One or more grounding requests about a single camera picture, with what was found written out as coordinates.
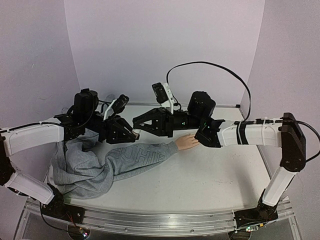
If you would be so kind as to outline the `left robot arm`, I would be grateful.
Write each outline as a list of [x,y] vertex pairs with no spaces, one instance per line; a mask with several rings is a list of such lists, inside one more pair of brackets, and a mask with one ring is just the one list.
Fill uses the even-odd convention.
[[120,116],[129,102],[122,94],[107,103],[107,112],[98,111],[101,103],[98,93],[88,88],[74,96],[73,105],[66,113],[52,118],[20,126],[4,128],[0,131],[0,184],[13,192],[25,195],[44,205],[56,218],[64,218],[67,206],[57,199],[55,187],[25,174],[10,157],[25,150],[43,145],[63,143],[84,135],[87,130],[97,133],[99,142],[108,144],[134,143],[139,135],[133,132],[130,124]]

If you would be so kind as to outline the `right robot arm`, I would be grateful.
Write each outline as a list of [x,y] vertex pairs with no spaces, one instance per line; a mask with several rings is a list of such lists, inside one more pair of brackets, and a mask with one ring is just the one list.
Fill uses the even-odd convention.
[[216,103],[204,91],[195,91],[186,111],[169,110],[162,105],[133,118],[133,127],[158,137],[173,136],[174,131],[196,129],[195,138],[205,147],[233,145],[281,148],[278,169],[264,190],[261,201],[274,207],[294,176],[306,166],[306,137],[290,112],[281,118],[253,121],[213,119]]

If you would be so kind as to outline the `mannequin hand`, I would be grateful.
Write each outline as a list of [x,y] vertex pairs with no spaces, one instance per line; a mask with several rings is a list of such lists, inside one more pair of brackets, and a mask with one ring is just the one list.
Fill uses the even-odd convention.
[[180,136],[174,142],[179,151],[188,150],[200,144],[200,142],[195,138],[195,134]]

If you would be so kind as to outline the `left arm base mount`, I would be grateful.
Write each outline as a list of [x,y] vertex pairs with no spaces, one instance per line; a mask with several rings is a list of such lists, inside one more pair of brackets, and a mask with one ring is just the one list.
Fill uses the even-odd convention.
[[82,224],[85,215],[85,209],[83,207],[66,204],[62,193],[52,184],[47,183],[47,185],[53,192],[53,199],[48,204],[41,205],[41,215],[63,221],[69,221],[74,225]]

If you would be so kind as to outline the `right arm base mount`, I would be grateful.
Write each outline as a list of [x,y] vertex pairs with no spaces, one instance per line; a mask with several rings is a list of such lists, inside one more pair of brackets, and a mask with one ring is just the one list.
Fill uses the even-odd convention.
[[271,206],[263,203],[262,198],[263,196],[261,195],[256,207],[237,210],[234,212],[234,220],[238,230],[250,226],[266,224],[278,219],[278,202],[276,205]]

